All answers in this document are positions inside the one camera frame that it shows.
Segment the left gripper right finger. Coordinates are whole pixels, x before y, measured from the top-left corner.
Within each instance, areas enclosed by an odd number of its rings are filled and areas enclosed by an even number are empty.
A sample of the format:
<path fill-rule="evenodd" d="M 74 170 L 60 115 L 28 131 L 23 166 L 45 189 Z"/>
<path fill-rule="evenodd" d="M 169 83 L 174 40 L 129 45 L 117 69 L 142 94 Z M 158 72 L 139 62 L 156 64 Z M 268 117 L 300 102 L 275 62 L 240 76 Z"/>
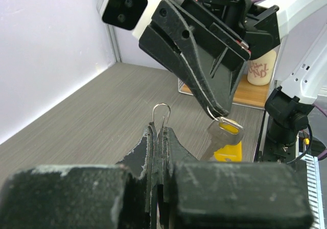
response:
<path fill-rule="evenodd" d="M 162 228 L 310 228 L 305 180 L 278 163 L 197 160 L 172 128 L 158 134 Z"/>

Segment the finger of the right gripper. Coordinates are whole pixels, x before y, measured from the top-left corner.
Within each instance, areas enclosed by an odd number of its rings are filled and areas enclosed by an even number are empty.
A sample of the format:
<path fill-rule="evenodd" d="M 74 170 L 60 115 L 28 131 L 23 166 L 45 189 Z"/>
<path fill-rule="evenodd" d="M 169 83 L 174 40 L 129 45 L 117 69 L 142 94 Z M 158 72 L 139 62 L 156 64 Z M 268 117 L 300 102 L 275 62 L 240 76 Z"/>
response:
<path fill-rule="evenodd" d="M 152 15 L 151 26 L 161 28 L 185 55 L 195 53 L 200 75 L 223 107 L 231 105 L 250 50 L 226 32 L 214 17 L 207 25 L 174 0 L 162 0 Z"/>
<path fill-rule="evenodd" d="M 208 83 L 203 78 L 198 78 L 200 61 L 195 53 L 185 55 L 161 28 L 154 26 L 146 27 L 139 39 L 139 47 L 181 79 L 207 114 L 212 113 L 215 117 L 229 115 L 230 104 L 223 107 L 218 103 L 209 91 Z"/>

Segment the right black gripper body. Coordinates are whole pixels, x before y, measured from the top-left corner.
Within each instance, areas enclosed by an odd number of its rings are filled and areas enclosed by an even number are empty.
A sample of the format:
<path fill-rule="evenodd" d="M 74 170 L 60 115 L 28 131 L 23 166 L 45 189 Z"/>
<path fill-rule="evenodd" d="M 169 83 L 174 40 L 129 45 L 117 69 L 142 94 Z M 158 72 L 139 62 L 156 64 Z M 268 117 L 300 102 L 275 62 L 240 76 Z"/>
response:
<path fill-rule="evenodd" d="M 248 45 L 251 60 L 258 59 L 281 43 L 279 7 L 262 7 L 252 0 L 176 0 L 195 18 L 207 25 L 214 17 L 239 42 Z"/>

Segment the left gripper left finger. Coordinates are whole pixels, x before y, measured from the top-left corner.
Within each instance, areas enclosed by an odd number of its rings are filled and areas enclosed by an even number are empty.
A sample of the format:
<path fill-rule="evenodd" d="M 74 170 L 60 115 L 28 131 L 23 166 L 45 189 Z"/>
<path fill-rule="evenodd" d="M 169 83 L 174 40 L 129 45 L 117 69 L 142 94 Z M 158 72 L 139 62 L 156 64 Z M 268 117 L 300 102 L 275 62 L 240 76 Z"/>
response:
<path fill-rule="evenodd" d="M 114 165 L 39 165 L 1 189 L 1 228 L 155 228 L 156 130 Z"/>

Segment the key with yellow tag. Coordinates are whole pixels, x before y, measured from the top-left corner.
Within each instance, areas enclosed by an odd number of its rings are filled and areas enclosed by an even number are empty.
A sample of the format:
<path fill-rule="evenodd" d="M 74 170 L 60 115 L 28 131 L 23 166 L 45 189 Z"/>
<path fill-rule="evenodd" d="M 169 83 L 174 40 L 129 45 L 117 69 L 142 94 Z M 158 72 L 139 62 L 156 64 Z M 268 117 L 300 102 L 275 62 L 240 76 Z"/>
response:
<path fill-rule="evenodd" d="M 206 111 L 213 121 L 207 128 L 210 144 L 200 157 L 201 161 L 213 160 L 216 151 L 239 144 L 244 136 L 244 128 L 237 122 L 226 117 L 214 117 L 208 106 Z"/>

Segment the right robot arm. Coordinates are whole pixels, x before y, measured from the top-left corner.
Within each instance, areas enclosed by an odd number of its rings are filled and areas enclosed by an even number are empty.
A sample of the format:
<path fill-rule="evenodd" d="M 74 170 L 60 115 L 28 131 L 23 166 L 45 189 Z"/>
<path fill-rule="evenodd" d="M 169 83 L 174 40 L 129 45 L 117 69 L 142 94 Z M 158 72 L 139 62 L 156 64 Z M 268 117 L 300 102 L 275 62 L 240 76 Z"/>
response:
<path fill-rule="evenodd" d="M 326 0 L 147 0 L 133 35 L 139 47 L 173 72 L 213 119 L 213 143 L 204 158 L 240 142 L 227 122 L 235 90 L 247 61 L 279 47 L 276 66 L 280 86 L 266 102 L 273 117 L 272 135 L 292 144 L 326 79 L 324 31 L 309 37 L 301 25 L 326 7 Z"/>

